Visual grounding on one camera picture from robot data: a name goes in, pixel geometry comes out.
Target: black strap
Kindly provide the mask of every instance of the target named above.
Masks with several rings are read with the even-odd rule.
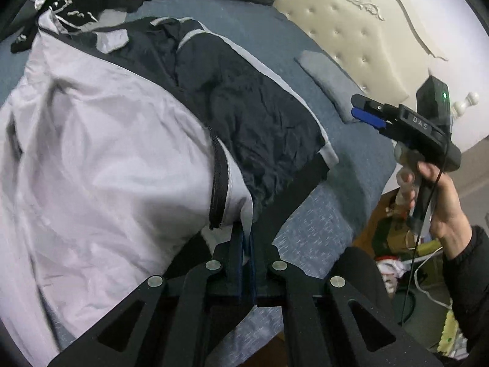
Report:
[[[227,187],[229,184],[229,172],[227,158],[218,138],[212,135],[214,148],[214,181],[212,183],[211,206],[209,209],[209,227],[216,229],[221,225],[226,208]]]
[[[185,276],[190,269],[201,263],[205,263],[210,259],[212,259],[212,255],[209,251],[209,247],[199,232],[193,235],[190,240],[185,243],[178,254],[175,255],[172,263],[163,276],[167,280]]]
[[[32,47],[32,43],[37,34],[37,16],[32,20],[28,21],[22,33],[14,40],[14,42],[10,45],[10,52],[16,54],[18,52],[30,50]]]
[[[271,205],[266,207],[253,224],[256,239],[271,244],[285,221],[316,189],[319,182],[326,180],[329,168],[321,154],[307,163],[295,175],[294,180],[282,191]]]

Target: white cable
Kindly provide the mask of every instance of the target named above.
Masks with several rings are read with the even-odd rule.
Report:
[[[419,256],[419,257],[414,259],[414,263],[417,264],[418,262],[426,261],[426,259],[429,259],[429,258],[431,258],[430,255]],[[409,270],[411,268],[411,260],[410,259],[403,261],[403,264],[406,267],[406,269]]]
[[[443,302],[440,302],[440,301],[437,301],[436,299],[432,298],[432,296],[430,295],[430,293],[428,291],[425,291],[423,289],[421,289],[420,287],[420,284],[417,282],[417,272],[419,271],[419,269],[422,268],[422,266],[428,262],[438,251],[440,251],[443,247],[440,247],[439,249],[437,249],[435,252],[433,252],[427,259],[425,259],[425,261],[423,261],[423,263],[414,271],[414,283],[416,284],[416,288],[421,291],[423,294],[425,294],[431,301],[433,301],[434,303],[440,305],[440,306],[443,306],[444,308],[447,308],[448,310],[451,310],[452,307],[451,305],[446,305],[444,304]]]

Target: jacket sleeve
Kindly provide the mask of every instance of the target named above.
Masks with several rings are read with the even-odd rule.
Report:
[[[470,351],[489,326],[489,238],[482,228],[472,228],[472,239],[459,256],[444,259],[443,275]]]

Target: tufted headboard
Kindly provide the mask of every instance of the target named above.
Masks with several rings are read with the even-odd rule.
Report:
[[[416,109],[428,56],[444,59],[409,0],[276,0],[274,6],[379,102]]]

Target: human hand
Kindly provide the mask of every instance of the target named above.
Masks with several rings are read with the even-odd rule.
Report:
[[[435,182],[439,174],[438,167],[422,161],[417,164],[417,169],[425,179],[431,182]],[[407,172],[403,180],[408,185],[401,188],[402,196],[409,202],[411,209],[414,207],[416,197],[416,190],[412,185],[414,176]],[[440,240],[448,259],[454,259],[465,250],[472,238],[472,228],[461,210],[455,185],[450,176],[445,173],[438,181],[438,198],[431,218],[430,233]]]

